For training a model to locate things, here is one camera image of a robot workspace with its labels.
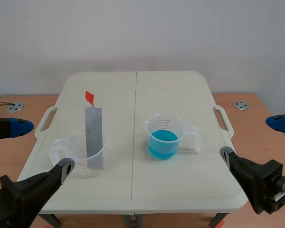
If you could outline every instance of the clear plastic measuring cup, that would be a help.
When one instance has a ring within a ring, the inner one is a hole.
[[[74,132],[67,139],[54,140],[49,157],[55,166],[63,158],[74,159],[75,169],[80,169],[85,176],[95,176],[106,168],[106,149],[110,140],[103,137],[103,147],[95,155],[86,156],[86,137],[83,132]]]
[[[200,132],[196,126],[186,125],[168,114],[156,114],[143,123],[147,129],[148,147],[150,153],[161,159],[172,157],[184,136],[190,135],[194,138],[194,151],[200,153]]]

